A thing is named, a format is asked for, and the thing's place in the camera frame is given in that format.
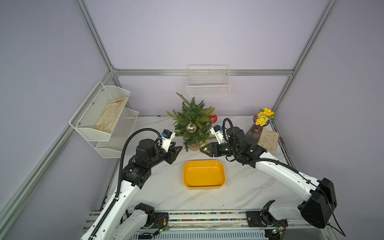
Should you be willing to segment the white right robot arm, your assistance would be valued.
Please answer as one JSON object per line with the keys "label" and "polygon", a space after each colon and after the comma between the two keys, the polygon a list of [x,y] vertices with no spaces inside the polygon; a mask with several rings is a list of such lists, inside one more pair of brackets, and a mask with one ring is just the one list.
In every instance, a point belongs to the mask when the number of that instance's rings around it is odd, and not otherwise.
{"label": "white right robot arm", "polygon": [[334,184],[327,178],[318,180],[281,162],[265,148],[250,144],[244,131],[238,127],[222,131],[222,127],[211,129],[217,141],[200,148],[211,158],[233,157],[235,162],[249,165],[265,172],[294,191],[295,201],[268,201],[259,216],[259,225],[270,227],[283,220],[305,220],[308,224],[324,229],[337,206]]}

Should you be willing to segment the red glitter ball ornament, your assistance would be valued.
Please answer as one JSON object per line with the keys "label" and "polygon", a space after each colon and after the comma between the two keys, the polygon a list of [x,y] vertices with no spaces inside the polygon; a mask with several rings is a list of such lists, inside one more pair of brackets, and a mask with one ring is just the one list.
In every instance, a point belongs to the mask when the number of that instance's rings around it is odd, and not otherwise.
{"label": "red glitter ball ornament", "polygon": [[209,119],[210,119],[210,122],[211,122],[212,124],[214,124],[214,123],[217,122],[218,117],[217,117],[217,115],[215,115],[215,114],[210,114],[210,115],[209,115]]}

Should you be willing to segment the silver mirror ball ornament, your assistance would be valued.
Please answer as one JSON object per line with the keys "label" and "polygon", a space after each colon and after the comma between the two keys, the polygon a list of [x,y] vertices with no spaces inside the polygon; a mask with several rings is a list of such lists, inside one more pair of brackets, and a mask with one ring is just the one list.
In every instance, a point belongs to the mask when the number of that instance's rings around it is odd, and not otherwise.
{"label": "silver mirror ball ornament", "polygon": [[197,125],[190,122],[187,126],[186,126],[186,130],[188,133],[194,133],[196,130],[197,130]]}

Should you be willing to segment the shiny gold ball ornament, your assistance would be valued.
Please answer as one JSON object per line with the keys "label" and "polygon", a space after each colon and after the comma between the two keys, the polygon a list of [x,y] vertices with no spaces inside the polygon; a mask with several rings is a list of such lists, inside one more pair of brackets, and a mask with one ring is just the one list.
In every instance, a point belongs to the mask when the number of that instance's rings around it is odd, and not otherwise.
{"label": "shiny gold ball ornament", "polygon": [[199,145],[199,149],[203,149],[204,151],[206,151],[206,148],[207,148],[207,142],[203,142]]}

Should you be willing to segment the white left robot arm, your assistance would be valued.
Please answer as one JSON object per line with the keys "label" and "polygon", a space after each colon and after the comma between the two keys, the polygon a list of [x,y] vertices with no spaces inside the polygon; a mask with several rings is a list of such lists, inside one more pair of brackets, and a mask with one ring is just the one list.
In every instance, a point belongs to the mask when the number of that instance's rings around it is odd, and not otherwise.
{"label": "white left robot arm", "polygon": [[115,195],[81,237],[82,240],[129,240],[140,228],[148,228],[154,224],[154,207],[144,203],[138,204],[122,224],[120,221],[130,202],[151,176],[152,167],[162,162],[171,165],[176,160],[183,147],[175,144],[167,140],[168,149],[164,150],[150,139],[139,142],[136,154],[120,173]]}

